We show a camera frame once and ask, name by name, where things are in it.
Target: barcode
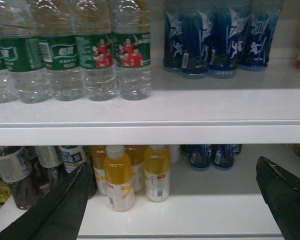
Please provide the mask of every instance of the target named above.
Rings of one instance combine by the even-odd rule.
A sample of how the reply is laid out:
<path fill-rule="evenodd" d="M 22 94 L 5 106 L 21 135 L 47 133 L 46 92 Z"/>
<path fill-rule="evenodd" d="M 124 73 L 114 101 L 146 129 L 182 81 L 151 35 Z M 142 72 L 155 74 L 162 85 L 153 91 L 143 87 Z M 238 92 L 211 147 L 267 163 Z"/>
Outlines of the barcode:
<path fill-rule="evenodd" d="M 159 189 L 157 191 L 157 197 L 162 197 L 164 195 L 164 190 L 163 189 Z"/>
<path fill-rule="evenodd" d="M 216 50 L 212 49 L 212 51 L 211 51 L 211 59 L 210 59 L 210 62 L 209 62 L 210 65 L 212 65 L 214 63 L 215 55 L 216 55 Z"/>
<path fill-rule="evenodd" d="M 221 159 L 221 154 L 220 153 L 216 153 L 215 154 L 215 158 L 214 158 L 214 162 L 216 164 L 219 164 L 220 163 L 220 159 Z"/>
<path fill-rule="evenodd" d="M 188 61 L 189 61 L 189 53 L 184 53 L 183 54 L 183 59 L 182 59 L 182 68 L 183 69 L 186 69 L 187 68 L 187 66 L 188 66 Z"/>
<path fill-rule="evenodd" d="M 50 48 L 49 48 L 49 43 L 47 42 L 40 42 L 40 49 L 43 57 L 43 61 L 52 63 L 52 57 L 50 54 Z"/>

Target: white shelf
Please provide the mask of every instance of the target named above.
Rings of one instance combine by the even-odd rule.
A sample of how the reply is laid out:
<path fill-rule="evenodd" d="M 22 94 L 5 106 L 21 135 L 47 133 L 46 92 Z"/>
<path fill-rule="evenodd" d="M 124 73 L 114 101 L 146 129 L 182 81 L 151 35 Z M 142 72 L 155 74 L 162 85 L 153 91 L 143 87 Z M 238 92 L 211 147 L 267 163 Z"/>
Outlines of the white shelf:
<path fill-rule="evenodd" d="M 197 172 L 183 157 L 172 165 L 171 194 L 164 202 L 140 192 L 131 210 L 115 212 L 108 197 L 97 193 L 87 203 L 79 239 L 284 240 L 256 181 L 260 156 L 300 178 L 300 163 L 281 144 L 244 145 L 228 171 L 211 165 Z M 23 213 L 9 199 L 0 210 L 0 231 Z"/>
<path fill-rule="evenodd" d="M 151 97 L 0 104 L 0 146 L 300 143 L 300 70 L 188 80 L 154 67 Z"/>

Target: bottle cap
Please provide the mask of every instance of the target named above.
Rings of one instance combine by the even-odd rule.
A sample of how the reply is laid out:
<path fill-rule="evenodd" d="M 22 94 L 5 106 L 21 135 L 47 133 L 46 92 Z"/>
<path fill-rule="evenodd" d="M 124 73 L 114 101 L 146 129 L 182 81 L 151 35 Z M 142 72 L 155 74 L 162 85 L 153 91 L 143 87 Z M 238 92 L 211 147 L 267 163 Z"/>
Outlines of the bottle cap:
<path fill-rule="evenodd" d="M 149 145 L 149 147 L 152 148 L 153 150 L 160 151 L 165 147 L 165 145 Z"/>
<path fill-rule="evenodd" d="M 120 159 L 125 155 L 125 146 L 108 145 L 106 146 L 106 155 L 111 159 Z"/>

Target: white bottle label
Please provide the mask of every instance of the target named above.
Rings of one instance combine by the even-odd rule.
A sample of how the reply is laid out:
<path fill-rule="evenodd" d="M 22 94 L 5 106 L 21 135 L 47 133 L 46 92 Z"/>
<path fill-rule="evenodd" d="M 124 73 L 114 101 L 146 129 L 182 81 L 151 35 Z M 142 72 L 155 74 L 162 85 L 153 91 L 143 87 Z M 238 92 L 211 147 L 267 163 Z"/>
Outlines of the white bottle label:
<path fill-rule="evenodd" d="M 170 192 L 170 170 L 164 174 L 156 175 L 144 171 L 145 194 L 154 202 L 166 200 Z"/>
<path fill-rule="evenodd" d="M 133 178 L 121 185 L 107 183 L 107 193 L 110 203 L 118 212 L 129 210 L 135 203 Z"/>
<path fill-rule="evenodd" d="M 144 163 L 132 166 L 134 192 L 140 191 L 145 184 Z"/>
<path fill-rule="evenodd" d="M 100 193 L 107 196 L 108 187 L 107 187 L 105 170 L 94 167 L 94 173 L 95 173 L 96 185 L 98 187 L 98 190 L 100 191 Z"/>

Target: blue bottle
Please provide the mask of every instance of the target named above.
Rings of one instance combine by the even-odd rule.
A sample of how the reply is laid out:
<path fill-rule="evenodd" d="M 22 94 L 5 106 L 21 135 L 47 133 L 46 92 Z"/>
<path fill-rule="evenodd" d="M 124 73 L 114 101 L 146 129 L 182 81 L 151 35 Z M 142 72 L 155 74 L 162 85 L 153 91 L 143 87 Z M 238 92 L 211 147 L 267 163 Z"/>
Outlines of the blue bottle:
<path fill-rule="evenodd" d="M 241 68 L 263 71 L 268 66 L 271 43 L 282 8 L 282 0 L 254 0 L 247 24 L 248 35 L 241 59 Z"/>
<path fill-rule="evenodd" d="M 183 58 L 183 0 L 164 1 L 164 58 L 167 72 L 178 72 Z"/>
<path fill-rule="evenodd" d="M 181 75 L 201 79 L 209 69 L 214 12 L 210 0 L 183 1 L 183 60 Z"/>
<path fill-rule="evenodd" d="M 250 15 L 249 0 L 217 0 L 209 75 L 232 78 L 240 62 L 244 33 Z"/>

